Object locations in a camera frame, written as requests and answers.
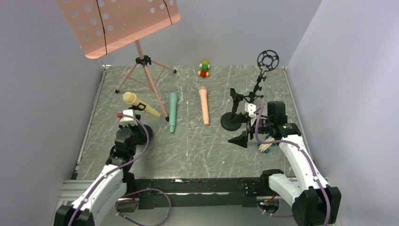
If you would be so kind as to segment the black mic stand with clip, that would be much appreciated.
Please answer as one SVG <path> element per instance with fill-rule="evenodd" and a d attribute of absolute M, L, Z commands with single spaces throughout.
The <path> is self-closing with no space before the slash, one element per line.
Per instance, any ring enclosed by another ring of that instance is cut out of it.
<path fill-rule="evenodd" d="M 220 123 L 227 131 L 237 131 L 243 122 L 237 122 L 237 110 L 239 103 L 244 99 L 242 94 L 238 94 L 234 88 L 230 89 L 230 95 L 233 99 L 233 106 L 230 112 L 222 115 Z"/>

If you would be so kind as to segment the yellow toy microphone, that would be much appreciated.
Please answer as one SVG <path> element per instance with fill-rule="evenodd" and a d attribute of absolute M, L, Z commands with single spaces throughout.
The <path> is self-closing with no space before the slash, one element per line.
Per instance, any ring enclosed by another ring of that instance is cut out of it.
<path fill-rule="evenodd" d="M 152 108 L 149 104 L 145 103 L 135 93 L 125 92 L 122 97 L 127 104 L 134 106 L 137 110 L 145 111 L 154 117 L 160 117 L 160 113 L 157 110 Z"/>

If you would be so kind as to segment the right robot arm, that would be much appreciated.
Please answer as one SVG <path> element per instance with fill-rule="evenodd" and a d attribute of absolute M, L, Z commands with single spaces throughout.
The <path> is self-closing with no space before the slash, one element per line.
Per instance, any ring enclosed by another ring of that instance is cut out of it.
<path fill-rule="evenodd" d="M 291 207 L 291 217 L 299 226 L 327 226 L 337 220 L 342 194 L 338 187 L 330 186 L 321 175 L 307 151 L 304 138 L 295 123 L 289 123 L 286 106 L 282 101 L 267 103 L 267 116 L 263 107 L 245 104 L 246 131 L 229 143 L 247 147 L 255 138 L 261 145 L 276 145 L 288 159 L 297 182 L 291 181 L 279 169 L 265 170 L 261 175 L 263 187 L 278 194 Z"/>

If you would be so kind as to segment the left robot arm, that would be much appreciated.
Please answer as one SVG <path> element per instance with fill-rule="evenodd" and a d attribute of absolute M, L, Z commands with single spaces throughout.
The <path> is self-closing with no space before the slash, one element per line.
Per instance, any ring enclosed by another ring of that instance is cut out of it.
<path fill-rule="evenodd" d="M 127 191 L 134 191 L 130 173 L 138 145 L 145 145 L 152 133 L 140 125 L 120 125 L 114 146 L 94 182 L 70 205 L 55 212 L 55 226 L 99 226 L 107 212 Z"/>

